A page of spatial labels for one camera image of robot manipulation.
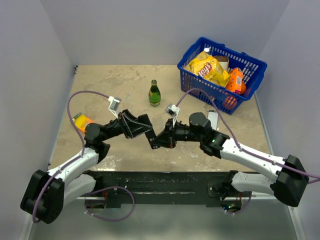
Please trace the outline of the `black remote control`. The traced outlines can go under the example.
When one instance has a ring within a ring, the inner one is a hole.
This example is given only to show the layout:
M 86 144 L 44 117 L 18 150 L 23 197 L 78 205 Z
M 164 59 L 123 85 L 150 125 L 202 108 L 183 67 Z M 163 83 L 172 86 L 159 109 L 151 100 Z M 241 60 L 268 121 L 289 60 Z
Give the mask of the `black remote control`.
M 149 143 L 150 147 L 151 147 L 153 150 L 154 150 L 154 149 L 157 149 L 158 147 L 153 143 L 153 140 L 154 140 L 154 138 L 156 137 L 156 134 L 155 134 L 154 130 L 152 129 L 152 130 L 150 130 L 150 131 L 147 131 L 147 132 L 145 133 L 145 136 L 146 136 L 146 138 L 147 138 L 147 140 L 148 140 L 148 143 Z

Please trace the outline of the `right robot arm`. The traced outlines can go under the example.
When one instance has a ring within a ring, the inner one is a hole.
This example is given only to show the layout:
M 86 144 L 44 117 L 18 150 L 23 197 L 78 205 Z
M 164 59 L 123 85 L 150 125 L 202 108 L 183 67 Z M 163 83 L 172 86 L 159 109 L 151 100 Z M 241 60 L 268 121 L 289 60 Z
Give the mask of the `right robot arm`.
M 223 183 L 223 192 L 230 197 L 238 192 L 258 192 L 274 196 L 281 203 L 297 207 L 305 192 L 309 177 L 300 159 L 260 152 L 239 144 L 235 138 L 212 129 L 211 122 L 201 112 L 190 115 L 189 124 L 170 118 L 161 133 L 150 137 L 152 147 L 173 149 L 178 141 L 198 142 L 200 149 L 211 157 L 233 161 L 255 172 L 232 171 Z

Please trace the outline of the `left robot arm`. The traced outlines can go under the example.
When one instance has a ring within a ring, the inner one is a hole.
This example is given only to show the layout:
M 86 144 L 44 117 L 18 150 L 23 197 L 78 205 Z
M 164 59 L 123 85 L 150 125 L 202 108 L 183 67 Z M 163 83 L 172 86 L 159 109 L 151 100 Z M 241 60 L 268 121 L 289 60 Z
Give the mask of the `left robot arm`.
M 78 197 L 99 196 L 104 184 L 88 171 L 107 157 L 111 146 L 105 141 L 120 135 L 134 139 L 152 130 L 147 114 L 134 116 L 127 109 L 107 124 L 89 123 L 79 135 L 81 147 L 74 155 L 55 167 L 32 174 L 20 208 L 31 215 L 35 224 L 51 224 Z

